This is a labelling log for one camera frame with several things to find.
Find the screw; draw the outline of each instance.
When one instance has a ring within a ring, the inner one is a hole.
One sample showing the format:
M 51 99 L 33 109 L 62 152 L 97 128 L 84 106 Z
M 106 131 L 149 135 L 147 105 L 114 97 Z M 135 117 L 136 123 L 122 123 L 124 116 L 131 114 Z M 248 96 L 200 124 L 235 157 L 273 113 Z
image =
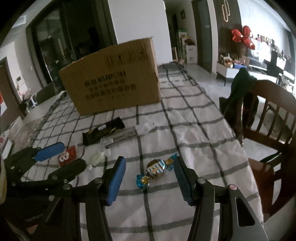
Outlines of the screw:
M 237 186 L 234 185 L 234 184 L 230 184 L 230 185 L 229 185 L 229 188 L 230 188 L 231 190 L 237 190 Z
M 48 197 L 48 200 L 49 200 L 50 202 L 52 202 L 52 201 L 54 200 L 54 195 L 50 195 L 50 196 Z
M 198 180 L 197 180 L 200 184 L 204 184 L 205 183 L 205 179 L 204 178 L 199 178 Z
M 95 182 L 96 184 L 99 184 L 99 183 L 102 183 L 102 182 L 103 182 L 103 179 L 102 179 L 101 177 L 97 177 L 97 178 L 94 180 L 94 182 Z
M 65 185 L 63 185 L 63 189 L 64 190 L 68 190 L 68 189 L 70 189 L 70 187 L 71 187 L 71 185 L 70 184 L 65 184 Z

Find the red balloon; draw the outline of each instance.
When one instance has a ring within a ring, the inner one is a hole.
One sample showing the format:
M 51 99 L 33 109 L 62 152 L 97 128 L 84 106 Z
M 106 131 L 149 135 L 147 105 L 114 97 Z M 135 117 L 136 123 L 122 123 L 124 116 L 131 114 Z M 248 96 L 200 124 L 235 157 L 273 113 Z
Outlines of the red balloon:
M 255 49 L 255 44 L 249 39 L 251 29 L 248 26 L 243 27 L 243 34 L 237 29 L 233 29 L 231 33 L 233 34 L 232 40 L 234 42 L 240 43 L 243 41 L 248 48 Z

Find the red candy wrapper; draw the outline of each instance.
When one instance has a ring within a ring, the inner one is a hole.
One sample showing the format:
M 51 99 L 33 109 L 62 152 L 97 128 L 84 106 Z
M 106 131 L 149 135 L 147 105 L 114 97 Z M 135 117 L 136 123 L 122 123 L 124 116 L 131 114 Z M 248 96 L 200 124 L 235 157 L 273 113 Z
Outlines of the red candy wrapper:
M 60 167 L 67 165 L 68 163 L 74 161 L 77 158 L 75 146 L 70 146 L 62 154 L 59 154 L 58 161 Z

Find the white and gray plaid tablecloth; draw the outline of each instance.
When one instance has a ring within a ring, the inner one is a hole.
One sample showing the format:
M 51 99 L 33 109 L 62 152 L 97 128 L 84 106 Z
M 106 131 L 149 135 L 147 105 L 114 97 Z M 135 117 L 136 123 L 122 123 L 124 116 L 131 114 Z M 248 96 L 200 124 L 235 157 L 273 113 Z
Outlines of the white and gray plaid tablecloth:
M 187 240 L 194 207 L 183 200 L 174 171 L 151 180 L 147 190 L 136 185 L 136 175 L 146 174 L 153 159 L 180 155 L 187 166 L 214 185 L 236 184 L 247 198 L 259 220 L 263 221 L 261 201 L 247 156 L 217 106 L 176 63 L 159 67 L 161 102 L 96 115 L 80 116 L 71 100 L 61 99 L 48 111 L 36 130 L 33 147 L 46 147 L 58 141 L 76 145 L 78 157 L 87 162 L 98 151 L 98 145 L 82 145 L 82 132 L 117 116 L 126 127 L 153 121 L 150 133 L 111 146 L 111 156 L 91 171 L 85 170 L 71 182 L 85 185 L 104 170 L 111 168 L 118 156 L 126 158 L 124 175 L 117 200 L 106 208 L 114 241 Z M 44 180 L 58 168 L 57 157 L 34 165 L 23 180 Z M 219 229 L 219 204 L 215 206 L 213 240 Z M 82 239 L 88 240 L 85 206 L 81 204 Z

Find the blue rubber pad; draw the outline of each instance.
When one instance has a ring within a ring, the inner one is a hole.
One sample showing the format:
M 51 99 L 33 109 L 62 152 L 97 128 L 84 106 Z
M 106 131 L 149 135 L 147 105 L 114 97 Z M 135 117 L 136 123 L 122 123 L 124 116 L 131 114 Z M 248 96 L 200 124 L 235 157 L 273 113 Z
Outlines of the blue rubber pad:
M 188 203 L 188 205 L 190 205 L 193 202 L 191 186 L 187 180 L 184 170 L 180 165 L 178 158 L 174 161 L 174 171 L 181 189 L 183 199 Z
M 124 157 L 122 157 L 118 165 L 118 168 L 113 176 L 113 179 L 111 180 L 111 183 L 109 185 L 109 196 L 107 198 L 108 205 L 112 205 L 112 203 L 116 200 L 125 172 L 126 172 L 126 160 Z
M 48 158 L 56 156 L 62 153 L 65 150 L 65 145 L 62 142 L 58 142 L 56 144 L 50 145 L 45 147 L 37 152 L 36 156 L 34 157 L 35 161 L 45 161 Z

